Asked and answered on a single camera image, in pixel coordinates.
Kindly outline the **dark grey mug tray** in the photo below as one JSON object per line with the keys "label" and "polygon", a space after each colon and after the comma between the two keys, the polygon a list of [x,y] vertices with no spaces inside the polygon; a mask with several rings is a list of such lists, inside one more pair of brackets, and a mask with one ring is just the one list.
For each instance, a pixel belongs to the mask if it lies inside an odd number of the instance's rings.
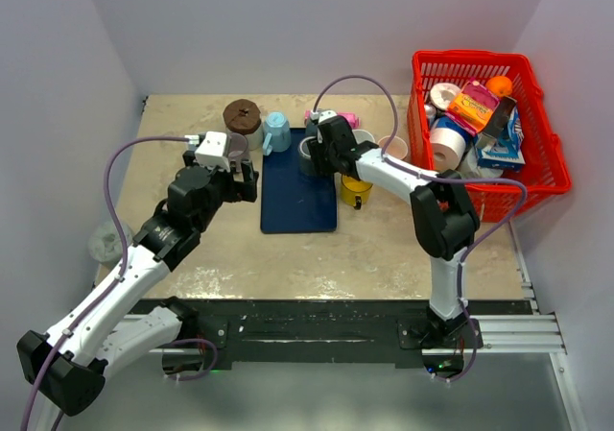
{"label": "dark grey mug tray", "polygon": [[310,153],[308,150],[308,142],[314,137],[305,137],[303,138],[298,145],[298,166],[299,170],[305,175],[309,177],[320,177],[315,174],[314,167],[310,158]]}

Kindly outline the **mauve wavy mug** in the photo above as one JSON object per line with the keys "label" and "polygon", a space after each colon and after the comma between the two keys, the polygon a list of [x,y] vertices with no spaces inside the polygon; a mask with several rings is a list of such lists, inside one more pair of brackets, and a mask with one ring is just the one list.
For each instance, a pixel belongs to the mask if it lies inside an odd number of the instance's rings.
{"label": "mauve wavy mug", "polygon": [[229,134],[229,146],[227,157],[230,168],[234,173],[241,172],[241,163],[251,161],[248,140],[237,132]]}

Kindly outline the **small light blue mug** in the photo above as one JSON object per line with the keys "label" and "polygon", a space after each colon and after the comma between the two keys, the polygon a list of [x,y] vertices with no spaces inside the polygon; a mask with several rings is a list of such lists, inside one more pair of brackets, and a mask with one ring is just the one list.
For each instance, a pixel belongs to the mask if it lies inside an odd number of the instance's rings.
{"label": "small light blue mug", "polygon": [[270,113],[264,124],[263,155],[283,153],[289,149],[291,142],[290,124],[286,115],[280,111]]}

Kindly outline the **yellow mug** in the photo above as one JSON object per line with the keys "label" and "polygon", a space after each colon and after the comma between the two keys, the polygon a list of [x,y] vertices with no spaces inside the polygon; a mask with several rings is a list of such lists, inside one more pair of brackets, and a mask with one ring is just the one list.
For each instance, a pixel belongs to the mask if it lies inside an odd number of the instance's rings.
{"label": "yellow mug", "polygon": [[346,175],[341,177],[340,198],[347,205],[355,210],[361,210],[367,203],[373,184],[370,182],[356,180]]}

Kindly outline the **pink mug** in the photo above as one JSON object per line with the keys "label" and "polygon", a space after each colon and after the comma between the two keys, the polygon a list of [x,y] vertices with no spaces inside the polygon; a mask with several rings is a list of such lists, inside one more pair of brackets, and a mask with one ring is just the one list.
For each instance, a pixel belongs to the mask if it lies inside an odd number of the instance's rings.
{"label": "pink mug", "polygon": [[397,159],[405,160],[409,155],[409,147],[401,137],[383,136],[378,140],[378,146],[384,148],[389,140],[387,154]]}

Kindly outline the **dark grey mug back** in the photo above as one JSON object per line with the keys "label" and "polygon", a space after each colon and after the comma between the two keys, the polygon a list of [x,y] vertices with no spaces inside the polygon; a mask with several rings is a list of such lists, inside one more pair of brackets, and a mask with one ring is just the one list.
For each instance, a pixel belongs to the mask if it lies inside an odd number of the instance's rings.
{"label": "dark grey mug back", "polygon": [[318,134],[318,123],[311,120],[305,120],[305,136],[306,137],[316,137]]}

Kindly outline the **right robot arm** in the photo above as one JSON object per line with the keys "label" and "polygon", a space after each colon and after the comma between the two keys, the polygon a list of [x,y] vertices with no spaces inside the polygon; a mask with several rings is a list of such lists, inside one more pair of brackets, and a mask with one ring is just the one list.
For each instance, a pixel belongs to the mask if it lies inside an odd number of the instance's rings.
{"label": "right robot arm", "polygon": [[467,324],[466,255],[480,226],[467,190],[453,171],[437,174],[389,156],[377,144],[358,142],[345,117],[311,111],[308,142],[319,175],[341,174],[371,183],[411,207],[414,235],[431,260],[431,296],[421,343],[449,347]]}

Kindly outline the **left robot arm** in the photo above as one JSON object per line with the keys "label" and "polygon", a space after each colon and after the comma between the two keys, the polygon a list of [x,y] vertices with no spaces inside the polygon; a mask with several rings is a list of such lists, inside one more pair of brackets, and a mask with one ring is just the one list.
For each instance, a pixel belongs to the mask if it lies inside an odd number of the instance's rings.
{"label": "left robot arm", "polygon": [[189,311],[165,303],[132,330],[117,324],[201,242],[225,203],[257,199],[258,173],[248,160],[242,177],[196,161],[179,170],[117,266],[63,319],[42,333],[27,331],[16,349],[34,395],[67,417],[88,408],[116,372],[154,347],[192,345],[199,324]]}

